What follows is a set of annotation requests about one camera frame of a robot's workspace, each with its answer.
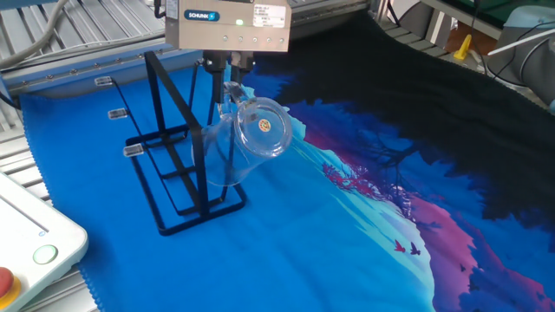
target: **black wire rack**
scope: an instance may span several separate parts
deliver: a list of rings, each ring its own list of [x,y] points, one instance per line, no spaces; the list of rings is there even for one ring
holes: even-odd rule
[[[163,68],[160,60],[156,57],[156,54],[153,52],[146,52],[145,53],[145,63],[147,65],[147,76],[148,82],[150,84],[151,94],[153,98],[153,105],[154,105],[154,112],[156,114],[156,122],[158,126],[158,131],[153,133],[145,133],[143,134],[139,126],[133,117],[131,109],[125,98],[123,97],[123,93],[120,90],[117,82],[114,80],[110,80],[111,84],[114,84],[118,91],[120,92],[121,98],[126,106],[125,110],[115,110],[111,111],[108,115],[110,115],[111,119],[118,119],[118,117],[130,117],[133,121],[138,136],[130,138],[126,141],[126,147],[124,149],[124,154],[128,156],[132,162],[134,169],[139,177],[140,184],[142,186],[142,190],[147,197],[147,201],[150,205],[150,209],[154,216],[154,220],[156,221],[156,225],[158,227],[158,231],[162,236],[170,236],[177,232],[189,229],[195,225],[202,224],[206,221],[224,216],[228,213],[238,211],[243,208],[246,204],[246,194],[241,185],[234,185],[233,187],[224,186],[222,188],[222,192],[220,193],[219,197],[217,198],[209,198],[208,194],[208,184],[206,181],[206,167],[205,167],[205,157],[204,157],[204,143],[202,139],[202,126],[199,124],[197,119],[195,118],[192,105],[193,105],[193,95],[194,89],[196,85],[196,76],[198,67],[200,66],[200,62],[195,63],[194,71],[193,71],[193,80],[191,86],[191,96],[189,98],[189,104],[185,102],[183,97],[181,96],[178,89],[173,84],[172,80],[169,77],[167,71]],[[222,85],[223,85],[223,70],[212,74],[213,83],[213,91],[212,91],[212,100],[210,103],[210,112],[211,114],[209,117],[208,124],[212,123],[212,114],[214,111],[216,101],[221,102],[223,98],[222,94]],[[160,89],[158,80],[162,82],[162,85],[169,93],[170,97],[173,100],[173,103],[179,109],[181,115],[186,121],[186,124],[178,126],[178,127],[166,127],[166,122],[164,119],[164,113],[162,110],[162,103],[160,99]],[[193,166],[185,166],[182,158],[178,154],[175,145],[180,143],[183,140],[191,140],[193,143]],[[156,148],[166,149],[167,153],[170,156],[170,159],[173,162],[176,170],[174,172],[162,174],[154,157],[151,153],[151,150]],[[147,180],[147,177],[143,171],[143,168],[138,160],[138,157],[141,155],[146,154],[158,175],[158,179],[160,180],[161,184],[164,186],[166,191],[166,195],[171,202],[175,213],[179,216],[188,216],[188,218],[184,218],[183,223],[177,224],[172,227],[166,227],[164,220],[160,214],[160,208],[158,206],[157,200],[154,197],[150,183]],[[196,175],[196,185],[191,178],[192,175]],[[173,200],[173,196],[167,188],[166,181],[170,179],[180,179],[183,183],[184,189],[188,193],[189,197],[193,202],[193,206],[190,207],[178,207]],[[225,206],[224,202],[228,195],[228,190],[232,188],[237,194],[240,201],[233,205]]]

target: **blue fabric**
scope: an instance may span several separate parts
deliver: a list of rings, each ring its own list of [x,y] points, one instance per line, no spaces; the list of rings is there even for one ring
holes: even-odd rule
[[[56,0],[3,0],[0,2],[0,10],[18,9],[41,3],[54,3],[55,1]]]
[[[190,70],[172,74],[185,99],[191,76]],[[201,123],[210,79],[199,71],[193,111]],[[147,82],[122,90],[141,131],[155,130]],[[164,90],[162,101],[167,125],[181,124]],[[162,237],[131,160],[122,155],[125,140],[137,132],[130,119],[107,117],[107,111],[123,107],[115,89],[67,100],[22,96],[21,102],[29,146],[53,205],[89,234],[80,269],[102,312],[433,309],[429,254],[394,251],[403,233],[419,239],[415,225],[407,219],[387,224],[386,215],[397,215],[387,203],[331,183],[322,163],[339,167],[340,160],[304,142],[298,120],[288,152],[243,183],[249,197],[243,210]],[[188,148],[180,148],[184,159]],[[172,170],[167,155],[155,157],[163,172]],[[169,208],[147,156],[140,162],[168,226],[176,224],[181,219]],[[170,185],[170,191],[185,203],[180,185]],[[402,300],[391,291],[400,287],[411,289]]]

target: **cable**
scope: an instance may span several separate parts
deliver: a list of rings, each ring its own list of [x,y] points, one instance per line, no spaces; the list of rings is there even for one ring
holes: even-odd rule
[[[529,37],[524,38],[524,39],[522,39],[522,40],[518,40],[518,41],[513,42],[513,43],[511,43],[511,44],[507,44],[505,47],[501,47],[501,48],[499,48],[499,49],[495,49],[495,50],[491,51],[490,53],[488,53],[488,55],[490,55],[490,56],[491,56],[491,55],[496,55],[496,54],[498,54],[499,52],[503,52],[503,51],[508,50],[508,49],[510,49],[510,48],[513,48],[513,47],[516,47],[516,46],[519,46],[519,45],[528,43],[528,42],[530,42],[530,41],[534,41],[534,40],[536,40],[536,39],[538,39],[538,38],[541,38],[541,37],[543,37],[543,36],[548,36],[548,35],[551,35],[551,34],[555,34],[555,29],[549,29],[549,30],[540,32],[539,34],[536,34],[536,35],[534,35],[534,36],[529,36]]]
[[[536,52],[536,50],[541,47],[544,43],[548,42],[550,38],[546,38],[544,39],[542,42],[536,44],[536,46],[534,47],[534,49],[530,50],[530,52],[528,52],[528,55],[526,55],[526,58],[524,59],[524,61],[522,62],[522,65],[520,65],[520,72],[519,72],[519,78],[520,81],[522,81],[523,84],[524,83],[524,67],[526,66],[526,63],[528,62],[528,60],[530,59],[530,56],[532,56],[532,54],[534,54],[534,52]]]
[[[478,47],[478,43],[476,42],[476,37],[474,36],[474,31],[475,31],[474,23],[476,23],[476,19],[478,18],[478,12],[480,11],[480,0],[474,0],[474,4],[476,4],[476,10],[474,12],[474,16],[472,17],[472,25],[470,26],[470,28],[471,28],[470,36],[472,37],[472,43],[474,44],[474,47],[476,48],[476,52],[478,52],[478,55],[480,56],[480,59],[482,60],[482,65],[484,65],[484,75],[487,75],[486,60],[484,60],[484,56],[480,52],[480,48]]]
[[[476,61],[476,64],[479,64],[480,62],[482,62],[482,60],[480,59],[480,56],[478,55],[478,52],[472,49],[469,49],[468,54]]]
[[[42,49],[46,43],[50,40],[50,37],[54,34],[54,28],[56,26],[56,22],[58,17],[60,16],[60,12],[62,12],[63,6],[69,0],[60,0],[56,4],[55,8],[52,10],[52,14],[50,14],[49,22],[46,24],[46,31],[42,35],[41,39],[33,43],[30,47],[26,48],[25,50],[15,53],[14,55],[5,58],[0,61],[0,69],[12,67],[19,62],[25,60],[29,56],[36,53],[36,51]]]
[[[555,21],[545,22],[545,23],[539,23],[539,24],[537,24],[536,26],[534,26],[534,27],[530,28],[529,30],[527,30],[524,34],[520,35],[519,38],[517,39],[517,41],[520,40],[520,39],[522,39],[524,36],[530,34],[530,33],[531,33],[532,31],[534,31],[537,27],[544,26],[544,25],[549,25],[549,24],[553,24],[553,23],[555,23]],[[511,63],[513,63],[513,61],[514,61],[516,55],[517,55],[517,47],[514,47],[514,48],[513,48],[513,57],[511,57],[511,60],[509,60],[509,62],[507,62],[507,64],[505,64],[505,66],[503,66],[503,67],[501,68],[501,70],[500,70],[497,74],[495,74],[495,76],[493,77],[494,80],[497,79],[497,78],[501,75],[501,73],[503,73],[503,70],[505,70],[505,68],[509,67],[509,65],[511,65]]]
[[[401,27],[401,22],[399,22],[399,19],[397,18],[397,15],[393,10],[393,5],[391,5],[390,0],[388,0],[388,10],[389,10],[389,13],[391,13],[391,16],[393,17],[393,19],[395,20],[395,23],[397,24],[397,26]]]

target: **bird print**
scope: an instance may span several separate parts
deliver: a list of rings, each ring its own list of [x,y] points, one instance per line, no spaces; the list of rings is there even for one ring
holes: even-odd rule
[[[420,255],[420,251],[416,249],[415,243],[410,242],[410,254],[411,255]]]
[[[403,246],[401,246],[401,244],[399,244],[397,240],[395,240],[395,251],[405,252],[406,249]]]

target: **schunk logo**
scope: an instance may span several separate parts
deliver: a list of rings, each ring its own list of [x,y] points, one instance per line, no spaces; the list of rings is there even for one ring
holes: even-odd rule
[[[193,21],[217,22],[219,20],[219,13],[201,10],[186,10],[185,18]]]

